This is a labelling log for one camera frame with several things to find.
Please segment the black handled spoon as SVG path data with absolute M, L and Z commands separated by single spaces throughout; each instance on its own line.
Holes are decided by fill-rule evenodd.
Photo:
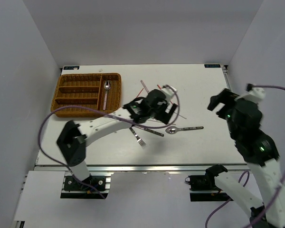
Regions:
M 195 126 L 195 127 L 177 127 L 177 126 L 170 126 L 168 128 L 165 129 L 165 132 L 168 134 L 176 134 L 178 132 L 182 132 L 182 131 L 195 131 L 195 130 L 202 130 L 204 129 L 203 126 Z

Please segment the black handled knife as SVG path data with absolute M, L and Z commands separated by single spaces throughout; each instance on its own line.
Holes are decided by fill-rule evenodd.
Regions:
M 149 129 L 149 128 L 143 128 L 143 127 L 139 127 L 139 126 L 133 126 L 133 127 L 134 127 L 134 128 L 138 128 L 138 129 L 141 129 L 141 130 L 146 131 L 146 132 L 148 132 L 148 133 L 152 133 L 152 134 L 157 135 L 157 136 L 160 136 L 160 137 L 164 137 L 164 134 L 163 134 L 163 133 L 154 131 L 154 130 Z

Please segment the pink handled knife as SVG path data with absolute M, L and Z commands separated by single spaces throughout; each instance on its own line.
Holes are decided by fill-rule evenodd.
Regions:
M 140 80 L 140 82 L 141 82 L 141 84 L 142 84 L 144 90 L 146 91 L 146 93 L 149 93 L 149 90 L 148 90 L 148 88 L 146 87 L 145 83 L 144 83 L 142 80 Z

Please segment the black handled fork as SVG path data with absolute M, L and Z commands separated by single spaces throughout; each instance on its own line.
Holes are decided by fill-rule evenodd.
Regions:
M 136 133 L 136 131 L 130 127 L 129 130 L 131 131 L 131 133 L 135 136 L 137 142 L 139 143 L 139 145 L 144 148 L 146 146 L 146 143 L 143 141 L 143 139 Z

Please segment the pink handled spoon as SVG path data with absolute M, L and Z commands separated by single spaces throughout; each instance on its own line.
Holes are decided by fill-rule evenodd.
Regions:
M 111 89 L 112 86 L 112 82 L 111 80 L 107 80 L 104 83 L 104 90 L 105 90 L 105 94 L 104 94 L 104 105 L 103 105 L 103 110 L 106 109 L 106 103 L 107 103 L 107 97 L 108 97 L 108 92 Z

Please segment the thin white chopstick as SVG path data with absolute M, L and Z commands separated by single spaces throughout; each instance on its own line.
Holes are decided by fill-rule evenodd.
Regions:
M 176 125 L 175 123 L 162 123 L 162 122 L 160 122 L 160 121 L 158 121 L 158 120 L 155 120 L 155 119 L 148 119 L 147 120 L 148 122 L 154 122 L 154 123 L 159 123 L 159 124 L 163 124 L 163 125 Z

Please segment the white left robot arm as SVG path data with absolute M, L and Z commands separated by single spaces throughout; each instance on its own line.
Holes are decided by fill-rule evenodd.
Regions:
M 165 85 L 161 90 L 154 89 L 146 97 L 138 97 L 110 114 L 103 113 L 95 120 L 82 123 L 68 121 L 57 139 L 57 146 L 75 177 L 75 185 L 85 190 L 91 184 L 85 163 L 87 146 L 119 130 L 134 125 L 144 127 L 151 117 L 168 126 L 177 104 L 173 104 L 170 111 L 166 109 L 176 96 L 177 90 Z

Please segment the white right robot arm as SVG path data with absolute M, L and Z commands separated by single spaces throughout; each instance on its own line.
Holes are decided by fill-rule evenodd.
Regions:
M 265 98 L 263 88 L 249 86 L 242 95 L 229 89 L 210 98 L 208 110 L 218 104 L 219 118 L 225 119 L 235 147 L 253 174 L 262 198 L 255 197 L 220 164 L 206 169 L 208 188 L 223 190 L 249 217 L 252 228 L 285 228 L 285 174 L 274 140 L 260 129 L 262 113 L 258 104 Z

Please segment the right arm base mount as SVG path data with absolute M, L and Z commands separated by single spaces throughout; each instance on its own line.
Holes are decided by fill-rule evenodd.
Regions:
M 221 164 L 206 169 L 204 175 L 190 175 L 185 183 L 190 186 L 191 202 L 215 202 L 232 200 L 225 192 L 215 185 L 214 178 L 223 172 L 228 172 Z

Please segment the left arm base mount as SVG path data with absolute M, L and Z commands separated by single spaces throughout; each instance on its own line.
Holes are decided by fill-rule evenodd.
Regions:
M 106 199 L 110 187 L 109 177 L 104 175 L 91 175 L 82 182 L 85 184 L 78 182 L 71 174 L 65 175 L 60 198 L 94 200 Z

